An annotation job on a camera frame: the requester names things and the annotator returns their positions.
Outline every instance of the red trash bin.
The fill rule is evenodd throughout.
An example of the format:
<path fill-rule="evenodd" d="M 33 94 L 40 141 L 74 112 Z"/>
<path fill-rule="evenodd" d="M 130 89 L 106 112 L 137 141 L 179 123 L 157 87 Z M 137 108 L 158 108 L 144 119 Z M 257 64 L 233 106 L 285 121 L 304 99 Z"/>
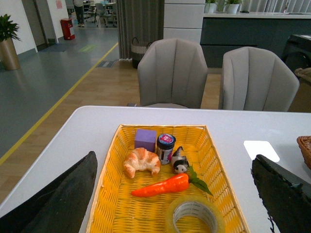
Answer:
<path fill-rule="evenodd" d="M 62 26 L 63 35 L 65 40 L 72 40 L 75 38 L 73 31 L 73 24 L 70 18 L 64 18 L 60 20 Z"/>

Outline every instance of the tape roll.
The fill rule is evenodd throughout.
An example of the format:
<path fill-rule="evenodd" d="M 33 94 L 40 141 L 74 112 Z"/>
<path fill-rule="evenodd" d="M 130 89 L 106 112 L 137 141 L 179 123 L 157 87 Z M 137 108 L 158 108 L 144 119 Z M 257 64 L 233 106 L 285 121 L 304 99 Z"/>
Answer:
<path fill-rule="evenodd" d="M 208 225 L 211 233 L 225 233 L 224 217 L 218 208 L 204 197 L 185 195 L 175 199 L 166 212 L 167 233 L 180 233 L 177 221 L 185 216 L 194 216 Z"/>

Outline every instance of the gray floor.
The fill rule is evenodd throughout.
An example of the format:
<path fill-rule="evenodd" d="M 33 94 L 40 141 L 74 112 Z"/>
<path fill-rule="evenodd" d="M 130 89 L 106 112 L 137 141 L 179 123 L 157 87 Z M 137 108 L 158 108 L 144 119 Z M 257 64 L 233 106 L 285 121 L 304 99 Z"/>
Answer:
<path fill-rule="evenodd" d="M 0 157 L 118 42 L 116 28 L 85 26 L 74 27 L 75 39 L 60 40 L 64 52 L 40 51 L 20 60 L 19 70 L 0 67 Z M 79 52 L 88 45 L 95 47 Z M 104 60 L 118 58 L 116 47 Z"/>

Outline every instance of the jar label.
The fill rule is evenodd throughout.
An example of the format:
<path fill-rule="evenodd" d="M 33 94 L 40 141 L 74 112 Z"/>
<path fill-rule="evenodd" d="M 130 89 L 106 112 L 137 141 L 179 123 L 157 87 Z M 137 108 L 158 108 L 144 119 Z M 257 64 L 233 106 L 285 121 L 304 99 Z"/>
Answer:
<path fill-rule="evenodd" d="M 161 134 L 159 141 L 163 144 L 170 144 L 174 141 L 174 138 L 169 134 Z"/>
<path fill-rule="evenodd" d="M 161 162 L 161 164 L 169 164 L 171 161 L 171 157 L 172 157 L 172 149 L 169 150 L 163 150 L 160 147 L 157 147 L 156 149 L 156 153 L 159 157 L 159 160 Z"/>

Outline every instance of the dark gray cabinet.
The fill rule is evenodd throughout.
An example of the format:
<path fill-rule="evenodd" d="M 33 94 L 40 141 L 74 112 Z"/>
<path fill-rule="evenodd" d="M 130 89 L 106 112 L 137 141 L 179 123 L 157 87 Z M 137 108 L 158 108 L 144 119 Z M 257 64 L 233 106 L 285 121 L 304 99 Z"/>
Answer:
<path fill-rule="evenodd" d="M 270 50 L 281 58 L 292 34 L 311 34 L 311 19 L 206 17 L 200 44 L 207 66 L 220 68 L 226 52 L 244 46 Z"/>

